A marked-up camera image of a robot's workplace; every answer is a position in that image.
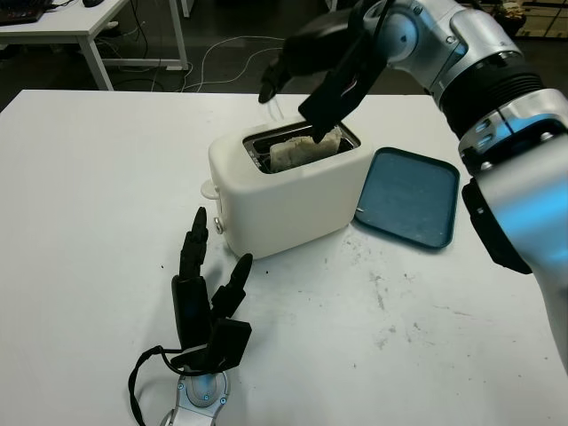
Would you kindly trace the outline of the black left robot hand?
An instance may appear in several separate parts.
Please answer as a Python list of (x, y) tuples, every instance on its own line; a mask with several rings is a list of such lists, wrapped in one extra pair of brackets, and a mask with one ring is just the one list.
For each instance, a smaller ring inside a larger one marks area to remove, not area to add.
[(209, 230), (207, 211), (198, 208), (193, 225), (185, 235), (180, 251), (178, 274), (171, 283), (177, 335), (181, 349), (195, 349), (192, 355), (172, 360), (175, 366), (193, 370), (224, 370), (240, 364), (252, 328), (248, 322), (233, 319), (246, 292), (253, 256), (243, 255), (228, 283), (208, 294), (201, 266), (207, 252)]

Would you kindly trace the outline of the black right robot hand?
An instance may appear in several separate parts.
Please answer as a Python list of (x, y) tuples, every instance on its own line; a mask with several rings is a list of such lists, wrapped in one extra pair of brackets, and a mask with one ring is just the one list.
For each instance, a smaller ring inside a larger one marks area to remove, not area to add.
[(258, 102), (268, 103), (297, 77), (324, 72), (322, 83), (298, 108), (319, 143), (358, 104), (355, 98), (363, 82), (360, 60), (366, 47), (367, 33), (350, 11), (319, 16), (284, 41), (261, 77)]

